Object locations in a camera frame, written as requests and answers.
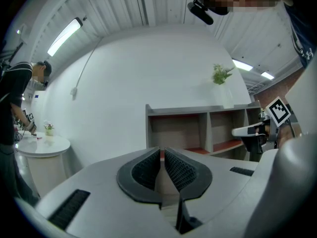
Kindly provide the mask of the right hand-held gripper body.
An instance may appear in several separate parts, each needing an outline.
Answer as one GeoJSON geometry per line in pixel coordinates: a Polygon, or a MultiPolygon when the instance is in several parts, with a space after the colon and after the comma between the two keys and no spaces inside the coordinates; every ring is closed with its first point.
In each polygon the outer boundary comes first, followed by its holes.
{"type": "Polygon", "coordinates": [[[288,139],[297,136],[291,122],[292,115],[291,108],[280,97],[261,109],[260,121],[263,125],[260,127],[260,134],[264,135],[264,139],[260,142],[264,151],[278,149],[288,139]]]}

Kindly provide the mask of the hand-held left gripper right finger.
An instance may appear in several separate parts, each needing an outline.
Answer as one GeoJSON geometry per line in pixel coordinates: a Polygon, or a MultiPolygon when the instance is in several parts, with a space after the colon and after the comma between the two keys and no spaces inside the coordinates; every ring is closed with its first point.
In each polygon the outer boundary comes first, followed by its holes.
{"type": "Polygon", "coordinates": [[[175,227],[166,238],[242,238],[254,203],[241,200],[258,162],[165,148],[165,170],[179,193],[175,227]]]}

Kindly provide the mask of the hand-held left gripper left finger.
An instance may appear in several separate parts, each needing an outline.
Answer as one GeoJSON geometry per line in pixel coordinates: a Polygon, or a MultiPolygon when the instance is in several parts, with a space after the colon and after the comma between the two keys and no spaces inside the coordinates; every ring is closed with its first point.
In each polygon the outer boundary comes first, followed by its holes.
{"type": "Polygon", "coordinates": [[[36,211],[74,238],[176,238],[155,191],[160,149],[100,161],[50,191],[36,211]]]}

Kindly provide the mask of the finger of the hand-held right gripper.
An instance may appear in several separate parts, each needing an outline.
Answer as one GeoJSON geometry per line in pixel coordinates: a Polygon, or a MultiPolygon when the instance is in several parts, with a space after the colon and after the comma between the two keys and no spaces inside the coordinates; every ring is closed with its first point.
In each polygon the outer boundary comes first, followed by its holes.
{"type": "Polygon", "coordinates": [[[250,126],[232,129],[232,135],[241,138],[248,152],[263,152],[262,145],[265,143],[264,123],[256,123],[250,126]]]}

